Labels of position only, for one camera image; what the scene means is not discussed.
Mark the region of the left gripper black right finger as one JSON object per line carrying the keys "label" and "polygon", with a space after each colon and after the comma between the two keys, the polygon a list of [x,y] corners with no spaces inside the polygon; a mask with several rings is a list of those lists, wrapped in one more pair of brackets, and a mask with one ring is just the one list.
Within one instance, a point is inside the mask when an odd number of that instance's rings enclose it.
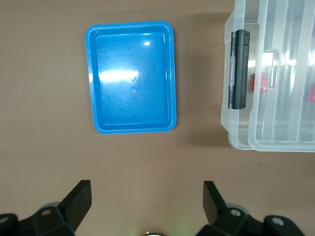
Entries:
{"label": "left gripper black right finger", "polygon": [[203,209],[208,220],[198,236],[303,236],[290,219],[268,215],[262,222],[239,205],[227,204],[213,181],[203,183]]}

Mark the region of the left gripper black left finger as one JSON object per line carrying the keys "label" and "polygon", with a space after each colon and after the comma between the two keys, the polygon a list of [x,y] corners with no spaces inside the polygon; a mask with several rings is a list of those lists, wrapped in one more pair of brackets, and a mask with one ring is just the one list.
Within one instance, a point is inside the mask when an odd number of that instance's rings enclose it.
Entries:
{"label": "left gripper black left finger", "polygon": [[0,215],[2,236],[74,236],[92,205],[90,180],[81,180],[61,202],[42,206],[19,220],[14,213]]}

